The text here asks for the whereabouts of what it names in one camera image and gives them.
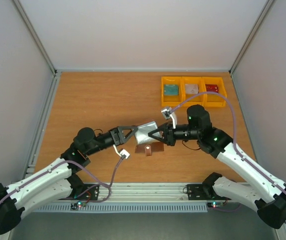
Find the brown leather card holder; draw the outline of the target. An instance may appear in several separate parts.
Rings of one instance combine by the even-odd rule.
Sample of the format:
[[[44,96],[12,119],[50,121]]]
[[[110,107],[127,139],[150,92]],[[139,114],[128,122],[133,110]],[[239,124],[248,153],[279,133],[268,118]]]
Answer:
[[[154,120],[148,120],[139,124],[135,133],[135,153],[151,157],[154,153],[164,151],[164,144],[148,136],[150,131],[156,130],[158,125]]]

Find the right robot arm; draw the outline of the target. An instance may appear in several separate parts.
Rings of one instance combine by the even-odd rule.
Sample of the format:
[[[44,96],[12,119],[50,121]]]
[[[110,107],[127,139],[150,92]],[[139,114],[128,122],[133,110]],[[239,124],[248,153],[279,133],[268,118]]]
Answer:
[[[213,127],[210,114],[203,106],[187,108],[187,124],[177,124],[171,108],[163,109],[162,114],[172,122],[150,131],[149,137],[168,146],[174,146],[177,140],[196,140],[200,150],[232,168],[249,184],[233,182],[214,172],[203,181],[205,196],[236,200],[256,211],[260,219],[274,229],[286,224],[286,182],[255,162],[226,132]]]

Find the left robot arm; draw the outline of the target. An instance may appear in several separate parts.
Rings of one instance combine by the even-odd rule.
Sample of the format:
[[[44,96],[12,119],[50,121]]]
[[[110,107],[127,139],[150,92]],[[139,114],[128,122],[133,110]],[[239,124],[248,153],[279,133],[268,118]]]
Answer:
[[[80,198],[84,187],[76,173],[90,163],[89,156],[127,143],[137,131],[137,126],[118,126],[96,135],[92,128],[84,127],[70,147],[47,167],[7,186],[0,183],[0,235],[42,205],[67,197]]]

